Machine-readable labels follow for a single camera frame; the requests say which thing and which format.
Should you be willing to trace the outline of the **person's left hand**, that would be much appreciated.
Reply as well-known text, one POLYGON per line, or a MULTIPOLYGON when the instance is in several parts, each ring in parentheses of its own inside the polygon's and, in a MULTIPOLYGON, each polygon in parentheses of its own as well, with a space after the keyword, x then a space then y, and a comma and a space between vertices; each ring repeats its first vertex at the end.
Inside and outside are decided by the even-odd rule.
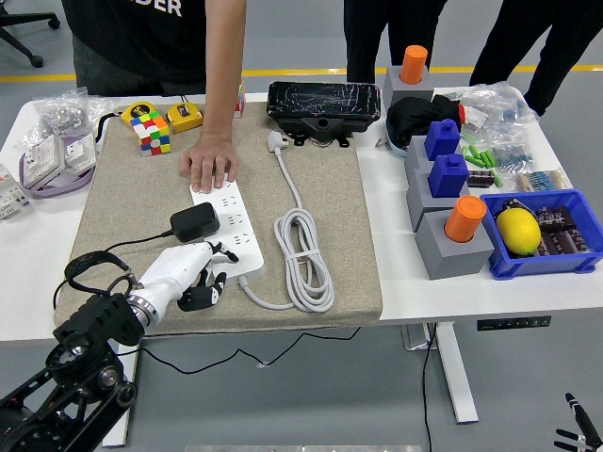
POLYGON ((182 153, 179 172, 188 178, 194 192, 207 194, 214 188, 222 188, 224 182, 234 182, 238 167, 238 156, 230 137, 203 133, 182 153))

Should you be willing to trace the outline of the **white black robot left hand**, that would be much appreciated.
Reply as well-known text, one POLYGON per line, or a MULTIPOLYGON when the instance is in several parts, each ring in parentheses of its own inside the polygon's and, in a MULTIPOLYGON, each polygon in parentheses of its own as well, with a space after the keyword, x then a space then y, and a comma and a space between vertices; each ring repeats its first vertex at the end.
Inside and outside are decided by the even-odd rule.
POLYGON ((217 253, 224 254, 230 262, 239 258, 221 242, 202 242, 167 248, 139 279, 140 288, 128 297, 139 306, 148 307, 159 322, 171 301, 180 299, 217 253))

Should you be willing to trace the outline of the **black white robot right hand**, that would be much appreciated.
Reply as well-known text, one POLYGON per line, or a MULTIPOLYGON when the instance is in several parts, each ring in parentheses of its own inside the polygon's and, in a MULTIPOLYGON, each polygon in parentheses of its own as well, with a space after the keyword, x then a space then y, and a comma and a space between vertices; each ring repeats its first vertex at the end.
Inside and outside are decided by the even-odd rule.
POLYGON ((566 393, 565 399, 573 413, 580 433, 557 428, 556 433, 564 439, 570 440, 570 443, 555 441, 553 444, 563 451, 597 451, 602 446, 602 439, 589 415, 571 393, 566 393))

